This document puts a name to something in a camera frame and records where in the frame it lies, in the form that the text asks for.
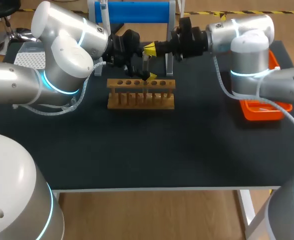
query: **orange tray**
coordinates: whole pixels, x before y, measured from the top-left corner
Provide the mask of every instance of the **orange tray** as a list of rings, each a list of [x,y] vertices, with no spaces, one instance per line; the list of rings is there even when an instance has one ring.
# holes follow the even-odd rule
[[[273,52],[269,50],[269,69],[274,69],[275,67],[279,67],[279,64]],[[293,109],[292,104],[276,103],[288,112]],[[240,105],[245,118],[249,121],[277,121],[284,118],[284,114],[280,110],[267,103],[255,100],[241,100]]]

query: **black office chair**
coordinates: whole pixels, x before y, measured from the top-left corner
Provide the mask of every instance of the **black office chair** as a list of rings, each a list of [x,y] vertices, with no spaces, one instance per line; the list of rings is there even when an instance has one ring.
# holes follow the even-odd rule
[[[4,24],[5,32],[0,33],[0,55],[5,55],[8,45],[12,42],[37,41],[26,28],[11,28],[7,16],[12,15],[20,8],[20,0],[0,0],[0,19]]]

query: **table leg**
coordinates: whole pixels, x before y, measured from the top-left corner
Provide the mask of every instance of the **table leg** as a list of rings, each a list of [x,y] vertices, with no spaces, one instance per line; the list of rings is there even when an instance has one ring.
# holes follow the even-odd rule
[[[59,200],[60,193],[57,191],[52,191],[53,195],[56,197],[57,201]]]
[[[265,232],[270,234],[270,231],[267,231],[267,223],[265,219],[266,207],[269,204],[269,200],[262,206],[260,211],[255,214],[253,207],[251,195],[249,190],[238,190],[238,197],[241,207],[241,213],[243,217],[243,222],[245,224],[245,234],[246,240],[258,240]]]

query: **wooden peg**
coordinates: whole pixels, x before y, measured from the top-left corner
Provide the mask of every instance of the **wooden peg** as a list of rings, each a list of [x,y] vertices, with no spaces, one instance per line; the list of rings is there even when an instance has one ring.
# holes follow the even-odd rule
[[[136,96],[135,96],[135,100],[136,100],[136,105],[138,105],[138,98],[139,98],[139,94],[136,92]]]
[[[168,89],[167,98],[171,97],[172,89]]]
[[[122,97],[122,94],[121,92],[118,93],[118,104],[121,105],[121,97]]]
[[[129,105],[129,101],[130,101],[130,93],[127,92],[127,105]]]
[[[114,87],[111,88],[111,96],[114,99],[116,96],[116,89]]]
[[[163,103],[163,96],[164,96],[164,93],[160,93],[160,103],[162,104]]]
[[[155,98],[156,98],[156,94],[153,92],[152,93],[152,104],[155,104]]]
[[[144,91],[143,92],[143,103],[146,103],[146,98],[147,98],[147,93]]]

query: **wooden test tube rack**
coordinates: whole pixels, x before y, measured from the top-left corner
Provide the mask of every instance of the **wooden test tube rack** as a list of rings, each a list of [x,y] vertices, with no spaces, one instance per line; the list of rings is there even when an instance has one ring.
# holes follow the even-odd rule
[[[108,99],[109,109],[175,108],[172,90],[176,88],[176,82],[173,79],[143,81],[109,78],[107,87],[111,90]]]

